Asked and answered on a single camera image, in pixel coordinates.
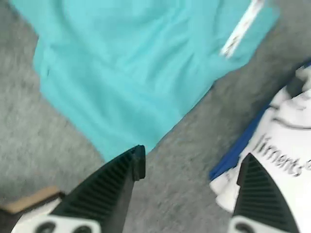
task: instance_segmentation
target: carpet floor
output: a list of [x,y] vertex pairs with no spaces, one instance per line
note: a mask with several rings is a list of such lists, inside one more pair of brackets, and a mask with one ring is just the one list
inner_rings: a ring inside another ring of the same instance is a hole
[[[281,17],[251,62],[211,91],[147,156],[124,233],[225,233],[230,214],[215,203],[207,173],[256,112],[311,56],[311,2],[279,0]],[[37,37],[0,0],[0,204],[48,185],[69,192],[103,163],[84,136],[39,92]]]

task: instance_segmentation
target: white stripe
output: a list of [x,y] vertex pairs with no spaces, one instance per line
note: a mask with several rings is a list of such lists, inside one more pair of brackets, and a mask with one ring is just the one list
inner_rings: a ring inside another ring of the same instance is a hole
[[221,49],[221,55],[224,55],[227,58],[232,56],[235,49],[241,42],[243,36],[245,35],[246,31],[252,25],[256,16],[263,8],[264,3],[265,0],[252,0],[245,14],[239,21],[234,31],[232,32],[231,36],[225,43],[224,47]]

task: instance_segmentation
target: turquoise shirt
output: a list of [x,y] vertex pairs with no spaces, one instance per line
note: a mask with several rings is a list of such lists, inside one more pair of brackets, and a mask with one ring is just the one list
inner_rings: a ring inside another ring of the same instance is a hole
[[226,58],[220,50],[250,0],[11,3],[39,35],[43,96],[105,161],[137,144],[152,150],[216,79],[248,63],[278,17],[266,2]]

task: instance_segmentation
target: gray carpet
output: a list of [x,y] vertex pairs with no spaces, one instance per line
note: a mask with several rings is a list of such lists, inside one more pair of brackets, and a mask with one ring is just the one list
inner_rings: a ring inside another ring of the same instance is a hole
[[[311,55],[311,2],[280,0],[281,18],[252,61],[219,80],[147,158],[125,233],[224,233],[207,172]],[[70,191],[102,163],[92,145],[40,95],[32,70],[37,37],[0,0],[0,203],[42,187]]]

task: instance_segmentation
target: turquoise cloth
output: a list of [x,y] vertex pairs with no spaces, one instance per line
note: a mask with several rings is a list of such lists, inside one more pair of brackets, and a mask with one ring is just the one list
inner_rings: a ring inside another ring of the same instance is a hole
[[106,161],[154,148],[216,79],[250,60],[278,17],[266,3],[227,59],[220,50],[250,0],[11,3],[39,35],[43,96]]

